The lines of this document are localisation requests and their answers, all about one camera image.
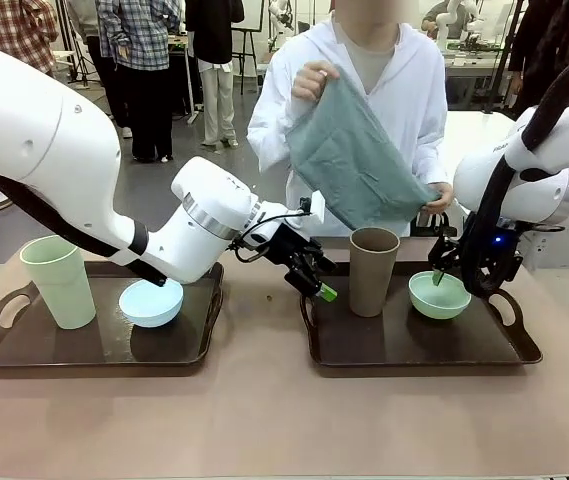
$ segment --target black jacket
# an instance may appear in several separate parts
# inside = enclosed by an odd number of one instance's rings
[[[538,105],[569,65],[569,0],[531,0],[513,43],[509,70],[524,72],[516,114]]]
[[[231,23],[244,20],[242,0],[186,0],[186,30],[194,32],[195,56],[210,63],[233,57]]]

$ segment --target plaid shirt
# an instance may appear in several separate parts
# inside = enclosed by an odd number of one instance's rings
[[[97,4],[103,57],[135,70],[168,68],[168,31],[179,26],[179,0],[97,0]]]
[[[46,0],[0,0],[0,51],[48,73],[56,38],[55,11]]]

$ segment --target white lab coat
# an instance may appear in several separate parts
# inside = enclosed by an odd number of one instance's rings
[[[312,108],[307,102],[291,98],[291,88],[304,64],[317,60],[328,60],[347,72],[421,181],[448,181],[439,151],[448,110],[445,66],[435,43],[410,25],[402,24],[395,55],[367,95],[346,47],[335,38],[330,19],[289,40],[271,60],[248,127],[248,141],[259,158],[261,172],[280,162],[290,166],[286,134]],[[308,186],[291,171],[286,185],[288,207],[298,208],[299,199],[310,194]],[[406,236],[408,227],[405,225],[396,233]],[[309,233],[348,236],[351,232],[327,212],[324,226]]]

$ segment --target sneaker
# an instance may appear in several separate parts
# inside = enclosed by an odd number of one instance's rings
[[[235,150],[236,148],[239,148],[240,144],[238,143],[238,141],[234,138],[225,138],[224,140],[222,140],[222,143],[228,147],[228,148],[232,148],[233,150]]]

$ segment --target beige table surface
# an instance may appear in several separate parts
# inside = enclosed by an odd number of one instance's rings
[[[429,247],[404,245],[403,259]],[[0,476],[569,473],[569,318],[526,272],[508,290],[540,365],[506,377],[328,379],[310,364],[284,271],[223,263],[227,297],[197,376],[0,373]],[[15,259],[0,273],[0,297],[26,282]]]

